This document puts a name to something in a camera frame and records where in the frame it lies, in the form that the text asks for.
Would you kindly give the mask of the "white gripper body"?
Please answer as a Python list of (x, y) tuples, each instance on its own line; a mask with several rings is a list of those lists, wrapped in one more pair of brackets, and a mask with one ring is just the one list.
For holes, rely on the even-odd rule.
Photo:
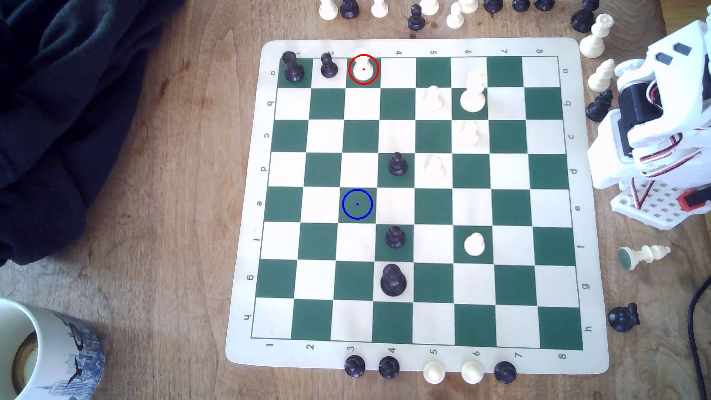
[(637, 86), (664, 112), (706, 112), (710, 108), (710, 31), (694, 21), (649, 45), (645, 59), (618, 64), (620, 93)]

